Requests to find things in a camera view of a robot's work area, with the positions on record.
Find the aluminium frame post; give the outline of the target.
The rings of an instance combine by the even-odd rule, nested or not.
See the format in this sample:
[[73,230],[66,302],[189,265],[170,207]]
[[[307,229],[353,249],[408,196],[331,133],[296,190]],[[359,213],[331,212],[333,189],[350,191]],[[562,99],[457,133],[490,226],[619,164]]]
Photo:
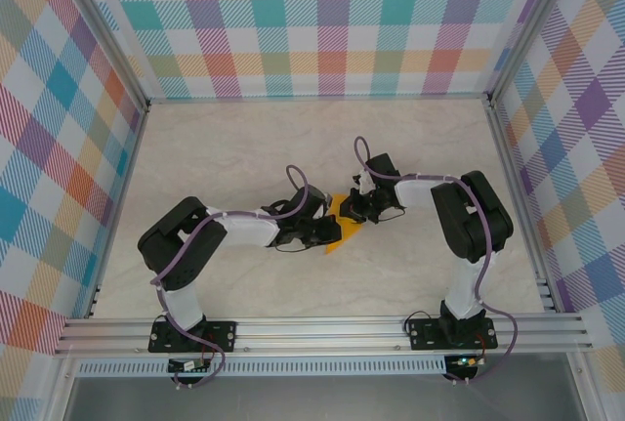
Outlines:
[[98,2],[96,0],[76,1],[85,16],[85,21],[94,32],[98,42],[103,46],[104,52],[109,57],[111,65],[117,71],[125,88],[129,91],[133,100],[138,104],[141,110],[147,112],[149,109],[148,97],[121,47],[115,40],[113,32],[104,18],[104,14]]
[[494,47],[492,71],[484,84],[483,101],[494,110],[520,68],[529,47],[557,0],[514,0],[503,35]]

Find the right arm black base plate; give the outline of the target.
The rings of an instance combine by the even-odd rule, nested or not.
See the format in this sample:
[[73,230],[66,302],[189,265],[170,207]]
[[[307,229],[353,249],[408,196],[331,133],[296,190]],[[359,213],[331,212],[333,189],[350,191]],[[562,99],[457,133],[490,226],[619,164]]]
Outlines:
[[407,324],[410,347],[425,350],[493,350],[499,344],[491,318],[446,323],[442,318],[413,318]]

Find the grey metal panel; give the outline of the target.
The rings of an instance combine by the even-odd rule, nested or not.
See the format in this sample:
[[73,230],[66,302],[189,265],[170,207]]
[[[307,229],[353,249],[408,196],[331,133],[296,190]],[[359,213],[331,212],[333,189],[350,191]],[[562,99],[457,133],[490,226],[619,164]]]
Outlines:
[[165,379],[81,378],[63,421],[586,421],[569,389],[452,386],[410,376],[224,378],[195,390]]

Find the aluminium frame rail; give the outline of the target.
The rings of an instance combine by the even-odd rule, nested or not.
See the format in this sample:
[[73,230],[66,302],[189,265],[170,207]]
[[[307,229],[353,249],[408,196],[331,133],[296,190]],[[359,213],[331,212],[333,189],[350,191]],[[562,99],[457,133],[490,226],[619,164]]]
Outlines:
[[487,93],[408,94],[408,95],[334,95],[334,96],[274,96],[274,97],[228,97],[228,98],[153,98],[153,105],[190,104],[241,104],[241,103],[295,103],[295,102],[337,102],[337,101],[457,101],[488,100]]
[[146,108],[142,111],[142,115],[140,118],[140,123],[138,125],[137,137],[134,142],[133,148],[131,150],[131,155],[129,157],[125,175],[123,177],[123,183],[121,184],[120,195],[115,203],[115,207],[113,209],[113,214],[111,216],[111,224],[109,228],[108,235],[106,237],[106,242],[104,244],[103,254],[97,262],[97,266],[95,268],[94,274],[90,281],[89,286],[87,287],[87,300],[83,305],[83,308],[80,313],[80,317],[90,318],[93,315],[93,310],[97,305],[99,295],[102,289],[102,284],[104,282],[104,276],[106,272],[107,263],[110,258],[113,242],[115,239],[115,235],[119,226],[119,222],[122,216],[124,202],[126,199],[126,195],[128,189],[131,184],[133,171],[137,162],[137,158],[139,155],[139,151],[141,149],[141,144],[143,141],[143,137],[146,130],[147,119],[149,117],[151,110],[151,102],[147,102]]
[[528,254],[529,262],[533,268],[536,285],[543,302],[543,308],[548,313],[559,313],[563,310],[562,302],[558,293],[553,289],[551,271],[546,262],[545,253],[539,243],[538,232],[531,221],[528,202],[524,196],[521,176],[516,169],[513,152],[509,146],[502,120],[493,102],[489,99],[484,99],[482,102],[486,121],[503,167],[521,236]]

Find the orange paper sheet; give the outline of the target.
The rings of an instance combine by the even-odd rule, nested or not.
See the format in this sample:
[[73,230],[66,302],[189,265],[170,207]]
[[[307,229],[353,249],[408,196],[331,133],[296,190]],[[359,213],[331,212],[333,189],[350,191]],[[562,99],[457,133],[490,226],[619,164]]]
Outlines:
[[325,246],[325,254],[330,254],[333,251],[337,250],[341,245],[343,245],[347,240],[349,240],[352,236],[358,233],[362,228],[363,224],[357,223],[355,220],[343,217],[340,215],[340,206],[344,200],[349,197],[346,194],[334,193],[332,195],[332,203],[329,209],[329,213],[335,216],[337,224],[341,227],[341,238],[338,241],[332,242]]

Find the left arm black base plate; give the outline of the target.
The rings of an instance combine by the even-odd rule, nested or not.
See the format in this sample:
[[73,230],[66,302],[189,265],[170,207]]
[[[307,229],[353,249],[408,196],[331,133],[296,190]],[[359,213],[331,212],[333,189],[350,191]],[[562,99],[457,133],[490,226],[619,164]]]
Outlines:
[[[231,353],[236,337],[235,321],[210,321],[203,319],[188,332],[219,346],[225,353]],[[184,336],[164,318],[156,320],[150,330],[147,350],[150,353],[200,353],[202,344]]]

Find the wide aluminium mounting rail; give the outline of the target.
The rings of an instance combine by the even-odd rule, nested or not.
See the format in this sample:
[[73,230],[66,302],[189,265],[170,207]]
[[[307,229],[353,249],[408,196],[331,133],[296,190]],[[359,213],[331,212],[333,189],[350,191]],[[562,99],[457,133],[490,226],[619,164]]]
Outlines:
[[[582,316],[523,314],[518,330],[501,316],[492,318],[498,347],[515,354],[575,353],[593,349]],[[419,330],[411,330],[402,316],[353,317],[238,317],[233,353],[236,356],[370,356],[410,352]],[[55,351],[61,357],[146,356],[152,320],[71,319]]]

